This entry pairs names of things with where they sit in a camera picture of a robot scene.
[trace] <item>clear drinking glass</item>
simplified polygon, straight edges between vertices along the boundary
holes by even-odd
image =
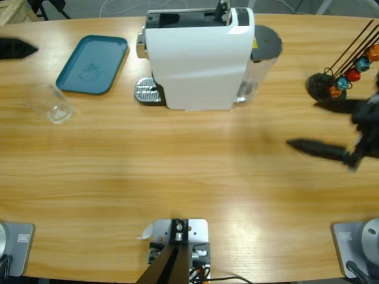
[[[25,103],[55,124],[68,120],[73,114],[73,107],[62,92],[48,84],[33,87],[25,97]]]

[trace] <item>wood grain surface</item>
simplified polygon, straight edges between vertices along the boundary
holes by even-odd
[[[139,105],[134,84],[150,75],[135,42],[143,17],[0,27],[39,51],[0,61],[0,218],[31,222],[26,275],[134,282],[147,268],[157,218],[208,220],[213,276],[255,282],[342,276],[330,226],[379,216],[379,161],[357,173],[300,154],[296,137],[354,145],[349,117],[313,107],[306,79],[330,66],[368,19],[257,15],[284,51],[257,97],[231,111]],[[76,109],[54,125],[24,105],[33,86],[54,84],[79,40],[124,37],[130,50],[104,95],[68,93]],[[349,94],[374,92],[378,64]]]

